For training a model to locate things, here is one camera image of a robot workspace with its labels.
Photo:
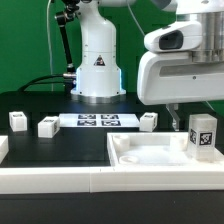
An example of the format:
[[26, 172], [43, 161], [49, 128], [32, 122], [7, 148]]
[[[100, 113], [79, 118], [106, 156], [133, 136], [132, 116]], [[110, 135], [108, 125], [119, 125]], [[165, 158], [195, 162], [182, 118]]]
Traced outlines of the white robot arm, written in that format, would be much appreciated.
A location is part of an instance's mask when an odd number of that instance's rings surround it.
[[[69, 65], [74, 99], [109, 103], [125, 95], [116, 64], [116, 28], [98, 11], [136, 0], [63, 0], [65, 18], [78, 18], [82, 63]], [[151, 0], [176, 13], [176, 21], [144, 36], [137, 95], [145, 105], [164, 104], [179, 127], [180, 103], [224, 100], [224, 0]]]

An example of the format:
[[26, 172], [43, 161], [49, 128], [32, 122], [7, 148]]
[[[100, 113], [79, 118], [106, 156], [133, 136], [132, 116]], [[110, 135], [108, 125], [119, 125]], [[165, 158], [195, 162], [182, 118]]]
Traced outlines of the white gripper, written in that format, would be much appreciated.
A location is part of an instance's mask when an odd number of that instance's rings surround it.
[[197, 21], [175, 22], [144, 37], [137, 95], [145, 105], [167, 104], [172, 127], [179, 130], [178, 104], [224, 99], [224, 62], [195, 62], [193, 51], [202, 43]]

